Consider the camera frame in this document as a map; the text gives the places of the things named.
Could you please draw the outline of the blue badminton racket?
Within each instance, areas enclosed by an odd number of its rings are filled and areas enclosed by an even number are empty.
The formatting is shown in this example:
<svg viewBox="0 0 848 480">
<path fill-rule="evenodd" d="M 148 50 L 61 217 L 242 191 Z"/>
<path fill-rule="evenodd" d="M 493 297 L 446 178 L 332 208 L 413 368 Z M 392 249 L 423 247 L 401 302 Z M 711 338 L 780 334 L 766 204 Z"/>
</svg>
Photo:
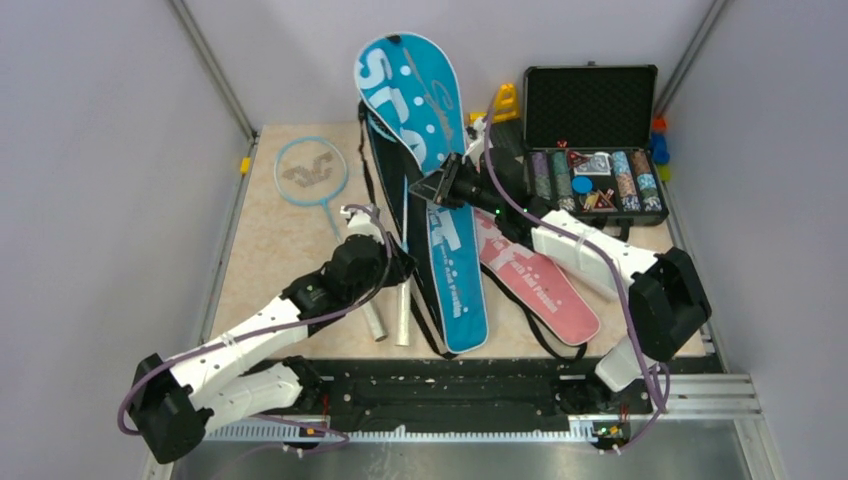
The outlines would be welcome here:
<svg viewBox="0 0 848 480">
<path fill-rule="evenodd" d="M 408 195 L 403 195 L 403 220 L 400 230 L 400 240 L 403 251 L 408 252 L 408 219 L 409 219 L 409 200 Z M 406 280 L 398 287 L 398 316 L 397 316 L 397 336 L 396 345 L 400 347 L 408 347 L 410 345 L 410 315 L 411 315 L 411 292 L 410 281 Z"/>
<path fill-rule="evenodd" d="M 350 167 L 337 147 L 320 136 L 296 138 L 280 148 L 272 165 L 275 189 L 288 205 L 286 225 L 293 229 L 296 246 L 292 257 L 304 259 L 309 246 L 316 246 L 327 257 L 306 274 L 285 287 L 280 298 L 299 310 L 301 319 L 323 317 L 331 313 L 363 312 L 366 328 L 373 340 L 388 337 L 373 296 L 368 292 L 342 292 L 331 286 L 331 257 L 347 238 L 346 222 L 332 207 L 350 179 Z"/>
</svg>

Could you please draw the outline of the blue racket cover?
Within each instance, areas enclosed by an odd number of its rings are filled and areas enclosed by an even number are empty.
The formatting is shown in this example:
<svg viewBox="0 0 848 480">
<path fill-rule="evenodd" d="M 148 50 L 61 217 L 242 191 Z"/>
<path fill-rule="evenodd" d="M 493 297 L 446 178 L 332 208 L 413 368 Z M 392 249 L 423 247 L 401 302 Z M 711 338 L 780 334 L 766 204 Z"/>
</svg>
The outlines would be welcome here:
<svg viewBox="0 0 848 480">
<path fill-rule="evenodd" d="M 378 180 L 401 241 L 418 268 L 432 339 L 450 355 L 488 339 L 487 307 L 471 205 L 436 193 L 442 164 L 467 150 L 459 81 L 446 53 L 417 33 L 378 37 L 354 63 L 360 112 Z"/>
</svg>

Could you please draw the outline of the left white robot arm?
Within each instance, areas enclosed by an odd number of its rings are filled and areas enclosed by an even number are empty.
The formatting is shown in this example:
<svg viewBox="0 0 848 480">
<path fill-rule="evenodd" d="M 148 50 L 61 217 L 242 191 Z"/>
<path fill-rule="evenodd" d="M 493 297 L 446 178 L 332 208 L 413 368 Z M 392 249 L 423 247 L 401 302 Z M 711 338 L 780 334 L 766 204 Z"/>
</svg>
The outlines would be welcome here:
<svg viewBox="0 0 848 480">
<path fill-rule="evenodd" d="M 153 353 L 141 360 L 119 408 L 120 429 L 141 437 L 157 463 L 169 464 L 219 427 L 272 409 L 314 410 L 321 388 L 304 361 L 251 368 L 404 282 L 416 267 L 394 240 L 348 237 L 319 269 L 231 330 L 169 359 Z"/>
</svg>

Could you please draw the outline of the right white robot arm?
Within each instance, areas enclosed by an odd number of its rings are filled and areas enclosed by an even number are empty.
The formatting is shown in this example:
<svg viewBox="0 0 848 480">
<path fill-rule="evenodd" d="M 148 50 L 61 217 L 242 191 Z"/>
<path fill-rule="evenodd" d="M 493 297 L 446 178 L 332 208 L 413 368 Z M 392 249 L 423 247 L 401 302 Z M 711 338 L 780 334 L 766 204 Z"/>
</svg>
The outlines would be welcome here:
<svg viewBox="0 0 848 480">
<path fill-rule="evenodd" d="M 480 167 L 453 153 L 409 192 L 457 211 L 467 205 L 494 216 L 509 240 L 552 260 L 599 293 L 618 299 L 627 336 L 596 365 L 586 385 L 589 404 L 612 412 L 627 387 L 670 361 L 711 318 L 713 309 L 688 252 L 640 248 L 590 226 L 554 203 L 509 188 L 494 149 Z"/>
</svg>

